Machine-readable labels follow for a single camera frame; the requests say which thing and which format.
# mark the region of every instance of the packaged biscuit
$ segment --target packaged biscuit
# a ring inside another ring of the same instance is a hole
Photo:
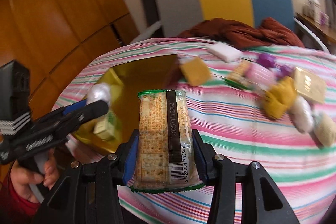
[[[202,187],[185,92],[148,90],[138,97],[140,136],[133,190],[161,193]]]

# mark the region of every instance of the metal screw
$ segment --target metal screw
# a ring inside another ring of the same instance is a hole
[[[117,155],[116,154],[109,154],[108,156],[107,156],[107,158],[109,159],[109,160],[116,160],[117,159]]]
[[[259,162],[254,161],[254,162],[252,163],[252,167],[253,167],[253,168],[256,168],[256,169],[259,169],[259,168],[261,167],[261,165],[260,165]]]
[[[77,168],[77,167],[79,167],[79,165],[80,165],[79,161],[73,161],[73,162],[70,164],[71,168]]]
[[[222,154],[216,154],[216,155],[215,155],[215,159],[216,159],[216,160],[223,160],[224,158],[225,158],[225,156],[222,155]]]

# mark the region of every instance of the striped tablecloth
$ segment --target striped tablecloth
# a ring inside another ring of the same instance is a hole
[[[92,61],[62,92],[54,108],[77,102],[108,68],[141,58],[178,54],[181,63],[198,56],[209,66],[212,79],[186,91],[191,126],[217,153],[232,161],[259,161],[279,186],[301,223],[318,223],[336,194],[336,145],[321,148],[309,134],[299,133],[289,116],[271,121],[258,108],[258,97],[225,84],[225,77],[237,62],[225,63],[207,52],[212,41],[194,38],[153,38],[121,47]],[[271,46],[244,52],[255,60],[259,52],[270,52],[277,64],[300,66],[325,79],[328,89],[325,111],[336,121],[336,57],[321,51]],[[73,137],[68,148],[83,163],[100,155]],[[119,187],[120,203],[148,223],[206,223],[213,187],[183,193],[132,193]],[[241,222],[241,185],[236,186],[235,223]]]

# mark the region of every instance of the wooden wardrobe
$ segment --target wooden wardrobe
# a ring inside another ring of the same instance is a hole
[[[34,118],[92,60],[137,35],[124,0],[0,0],[0,66],[30,69]]]

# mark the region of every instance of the beige round object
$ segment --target beige round object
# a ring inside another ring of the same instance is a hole
[[[336,139],[336,123],[323,112],[314,133],[323,146],[331,146]]]

